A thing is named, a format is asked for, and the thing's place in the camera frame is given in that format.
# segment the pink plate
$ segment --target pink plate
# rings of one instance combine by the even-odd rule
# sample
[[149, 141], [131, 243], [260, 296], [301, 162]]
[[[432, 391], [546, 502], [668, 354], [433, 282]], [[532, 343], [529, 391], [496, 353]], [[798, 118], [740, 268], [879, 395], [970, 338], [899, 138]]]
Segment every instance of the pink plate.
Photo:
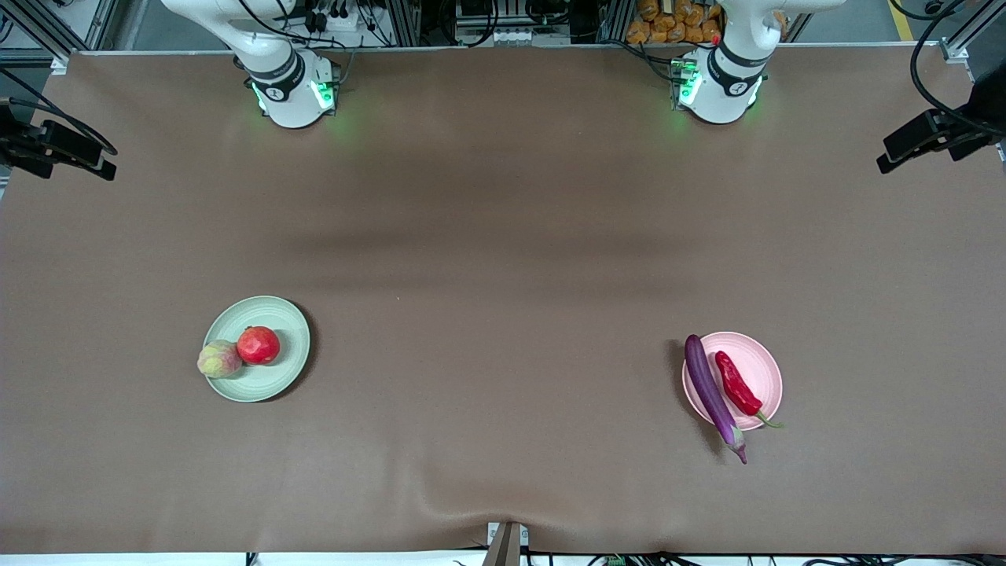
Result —
[[[750, 388], [754, 397], [762, 400], [762, 414], [765, 418], [771, 419], [779, 404], [783, 402], [783, 375], [779, 373], [779, 366], [773, 359], [769, 351], [764, 346], [758, 344], [754, 339], [738, 335], [737, 333], [714, 333], [702, 339], [702, 347], [705, 349], [706, 357], [709, 359], [709, 369], [712, 370], [712, 379], [716, 382], [716, 387], [720, 393], [723, 391], [722, 377], [719, 369], [716, 368], [716, 361], [713, 359], [717, 352], [725, 352], [733, 365], [737, 367], [744, 383]], [[699, 401], [695, 386], [688, 376], [688, 365], [681, 369], [681, 382], [685, 386], [685, 395], [688, 402], [703, 419], [712, 422], [709, 413], [706, 412], [702, 402]], [[762, 421], [758, 417], [748, 417], [733, 406], [733, 403], [723, 395], [726, 408], [733, 415], [733, 420], [737, 422], [740, 430], [752, 430], [762, 426]]]

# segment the plate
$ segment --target plate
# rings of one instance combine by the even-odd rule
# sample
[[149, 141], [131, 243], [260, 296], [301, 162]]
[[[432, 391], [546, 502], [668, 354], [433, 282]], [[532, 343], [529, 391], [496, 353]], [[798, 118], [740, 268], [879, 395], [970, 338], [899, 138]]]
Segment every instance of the plate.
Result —
[[203, 346], [212, 341], [236, 343], [248, 327], [272, 329], [280, 339], [280, 356], [268, 366], [244, 365], [229, 377], [206, 378], [209, 387], [231, 401], [254, 403], [279, 395], [301, 374], [311, 350], [308, 322], [294, 304], [280, 298], [249, 298], [216, 318]]
[[[762, 400], [762, 414], [765, 415], [765, 418], [772, 419], [776, 411], [779, 410], [779, 405], [783, 402], [783, 375], [779, 372], [779, 365], [776, 364], [776, 360], [769, 354], [769, 351], [754, 339], [737, 333], [708, 335], [702, 339], [702, 348], [705, 349], [705, 354], [709, 359], [709, 369], [712, 370], [712, 379], [716, 382], [720, 393], [723, 391], [722, 377], [719, 375], [719, 369], [716, 368], [713, 357], [717, 352], [722, 351], [733, 361], [733, 365], [737, 367], [737, 371], [740, 372], [740, 376], [754, 397]], [[687, 363], [681, 369], [681, 382], [685, 386], [685, 396], [688, 397], [692, 408], [703, 419], [711, 423], [712, 419], [709, 418], [709, 413], [702, 406], [698, 393], [695, 392], [695, 386], [692, 385], [691, 378], [688, 376]], [[763, 426], [758, 417], [748, 417], [741, 413], [725, 395], [723, 395], [723, 401], [726, 402], [726, 408], [730, 410], [730, 414], [733, 415], [733, 420], [736, 421], [740, 430], [752, 430]]]

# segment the brown tabletop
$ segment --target brown tabletop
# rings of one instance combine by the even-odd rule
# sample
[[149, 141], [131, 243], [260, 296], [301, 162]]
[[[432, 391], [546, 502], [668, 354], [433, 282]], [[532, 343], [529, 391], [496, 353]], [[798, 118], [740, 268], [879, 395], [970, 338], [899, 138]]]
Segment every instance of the brown tabletop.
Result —
[[[961, 67], [924, 76], [951, 103]], [[285, 131], [227, 56], [77, 56], [46, 88], [121, 149], [0, 203], [0, 551], [472, 546], [1006, 552], [1006, 183], [882, 176], [907, 48], [787, 48], [741, 122], [619, 50], [361, 54]], [[316, 341], [243, 405], [195, 370], [274, 295]], [[778, 360], [750, 464], [680, 343]]]

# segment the purple eggplant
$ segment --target purple eggplant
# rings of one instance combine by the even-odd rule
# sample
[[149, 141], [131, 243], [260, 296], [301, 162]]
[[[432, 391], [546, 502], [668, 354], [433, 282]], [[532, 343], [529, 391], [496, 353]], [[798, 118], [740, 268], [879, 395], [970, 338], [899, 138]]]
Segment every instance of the purple eggplant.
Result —
[[709, 359], [705, 355], [705, 349], [702, 348], [702, 341], [695, 335], [685, 341], [685, 364], [688, 366], [688, 376], [695, 386], [695, 392], [709, 413], [712, 424], [716, 425], [716, 430], [730, 450], [740, 458], [740, 463], [747, 463], [747, 456], [744, 454], [744, 435], [737, 428], [730, 410], [726, 408], [726, 402], [719, 394], [716, 382], [712, 381]]

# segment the red pomegranate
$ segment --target red pomegranate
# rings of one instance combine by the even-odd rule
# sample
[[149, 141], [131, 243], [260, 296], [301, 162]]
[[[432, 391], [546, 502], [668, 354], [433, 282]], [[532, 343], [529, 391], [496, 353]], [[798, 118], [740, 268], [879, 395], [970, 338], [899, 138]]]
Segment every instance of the red pomegranate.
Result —
[[265, 327], [248, 327], [237, 339], [237, 356], [249, 366], [262, 366], [280, 355], [280, 339]]

